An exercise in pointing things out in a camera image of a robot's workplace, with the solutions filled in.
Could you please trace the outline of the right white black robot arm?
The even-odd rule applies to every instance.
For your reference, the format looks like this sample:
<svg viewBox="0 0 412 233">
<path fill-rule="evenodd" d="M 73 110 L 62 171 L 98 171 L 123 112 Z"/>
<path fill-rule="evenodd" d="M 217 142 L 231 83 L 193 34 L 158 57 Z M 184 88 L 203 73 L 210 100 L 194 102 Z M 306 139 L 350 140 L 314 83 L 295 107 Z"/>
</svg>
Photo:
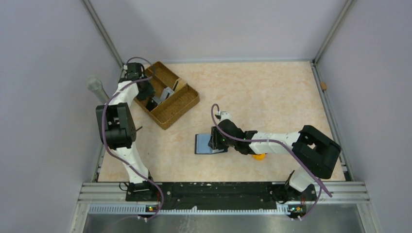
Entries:
<svg viewBox="0 0 412 233">
<path fill-rule="evenodd" d="M 342 150 L 338 143 L 311 125 L 292 133 L 262 133 L 243 131 L 229 119 L 211 128 L 208 146 L 213 150 L 234 148 L 244 155 L 290 154 L 300 165 L 286 181 L 285 194 L 291 200 L 298 200 L 313 183 L 330 196 L 322 180 L 331 178 Z"/>
</svg>

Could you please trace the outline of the navy blue card holder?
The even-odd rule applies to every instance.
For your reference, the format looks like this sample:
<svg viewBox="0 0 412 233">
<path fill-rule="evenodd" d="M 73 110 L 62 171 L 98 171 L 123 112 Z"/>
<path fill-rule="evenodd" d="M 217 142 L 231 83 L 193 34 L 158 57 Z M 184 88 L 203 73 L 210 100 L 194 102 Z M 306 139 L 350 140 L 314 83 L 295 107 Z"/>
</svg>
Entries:
<svg viewBox="0 0 412 233">
<path fill-rule="evenodd" d="M 226 153 L 228 149 L 212 149 L 208 143 L 211 138 L 210 134 L 196 134 L 195 135 L 195 145 L 194 145 L 194 154 L 203 154 L 203 155 L 212 155 L 218 153 Z"/>
</svg>

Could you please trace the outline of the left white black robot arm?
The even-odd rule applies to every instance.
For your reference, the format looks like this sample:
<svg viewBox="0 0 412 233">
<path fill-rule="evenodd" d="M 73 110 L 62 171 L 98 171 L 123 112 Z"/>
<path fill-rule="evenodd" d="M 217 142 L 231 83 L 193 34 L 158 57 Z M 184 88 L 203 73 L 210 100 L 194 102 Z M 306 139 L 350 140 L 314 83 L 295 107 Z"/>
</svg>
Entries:
<svg viewBox="0 0 412 233">
<path fill-rule="evenodd" d="M 148 201 L 154 198 L 156 188 L 137 150 L 138 129 L 130 111 L 139 94 L 138 80 L 145 86 L 148 84 L 144 66 L 141 63 L 125 64 L 116 92 L 103 105 L 96 107 L 96 116 L 106 151 L 121 161 L 128 173 L 127 193 L 138 194 Z"/>
</svg>

